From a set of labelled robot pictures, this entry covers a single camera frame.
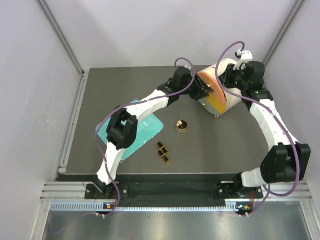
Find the orange drawer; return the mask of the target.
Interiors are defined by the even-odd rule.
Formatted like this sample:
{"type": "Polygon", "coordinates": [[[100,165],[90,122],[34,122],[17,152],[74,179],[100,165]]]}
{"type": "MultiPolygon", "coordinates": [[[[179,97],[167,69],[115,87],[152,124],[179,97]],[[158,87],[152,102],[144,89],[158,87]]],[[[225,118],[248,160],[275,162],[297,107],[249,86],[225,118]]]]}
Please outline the orange drawer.
{"type": "Polygon", "coordinates": [[[206,71],[206,70],[203,70],[203,71],[200,71],[198,72],[198,76],[208,85],[210,85],[210,87],[214,90],[214,92],[211,92],[213,93],[218,99],[220,102],[222,103],[227,103],[227,100],[226,100],[226,96],[225,96],[225,93],[224,91],[222,90],[220,84],[218,83],[216,77],[215,77],[215,71],[206,71]]]}

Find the yellow drawer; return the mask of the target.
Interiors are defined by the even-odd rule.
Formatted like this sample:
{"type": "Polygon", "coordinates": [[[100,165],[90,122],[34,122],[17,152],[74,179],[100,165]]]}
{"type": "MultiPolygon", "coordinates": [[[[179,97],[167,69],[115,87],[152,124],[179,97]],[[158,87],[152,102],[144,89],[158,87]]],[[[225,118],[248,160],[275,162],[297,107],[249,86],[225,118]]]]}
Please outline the yellow drawer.
{"type": "Polygon", "coordinates": [[[207,101],[218,112],[219,115],[223,115],[226,112],[227,104],[220,102],[220,100],[213,93],[209,93],[207,101]]]}

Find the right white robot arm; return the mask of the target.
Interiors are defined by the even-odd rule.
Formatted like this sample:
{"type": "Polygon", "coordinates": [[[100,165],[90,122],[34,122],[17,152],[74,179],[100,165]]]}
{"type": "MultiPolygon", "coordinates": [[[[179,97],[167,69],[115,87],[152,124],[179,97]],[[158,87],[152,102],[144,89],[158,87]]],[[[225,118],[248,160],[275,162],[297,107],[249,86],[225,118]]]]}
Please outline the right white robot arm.
{"type": "Polygon", "coordinates": [[[268,145],[268,154],[260,167],[236,176],[233,192],[245,198],[252,188],[275,183],[298,183],[305,177],[311,148],[300,143],[285,126],[276,109],[274,98],[264,87],[265,65],[258,61],[226,64],[216,73],[226,93],[241,98],[257,121],[268,145]]]}

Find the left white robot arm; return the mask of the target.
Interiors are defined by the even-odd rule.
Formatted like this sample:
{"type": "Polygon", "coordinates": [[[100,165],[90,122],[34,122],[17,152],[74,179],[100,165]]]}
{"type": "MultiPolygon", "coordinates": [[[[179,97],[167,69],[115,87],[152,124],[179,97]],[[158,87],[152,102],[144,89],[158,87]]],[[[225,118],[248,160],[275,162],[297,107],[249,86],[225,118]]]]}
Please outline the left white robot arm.
{"type": "Polygon", "coordinates": [[[100,181],[96,186],[96,192],[102,198],[109,198],[114,191],[112,183],[116,179],[120,160],[125,152],[137,138],[139,123],[157,112],[179,100],[181,95],[188,95],[198,101],[209,96],[213,90],[198,74],[192,73],[186,67],[178,67],[172,78],[161,84],[149,96],[138,102],[132,102],[116,107],[95,132],[97,141],[98,133],[105,122],[109,122],[106,128],[106,150],[101,151],[103,160],[97,172],[100,181]]]}

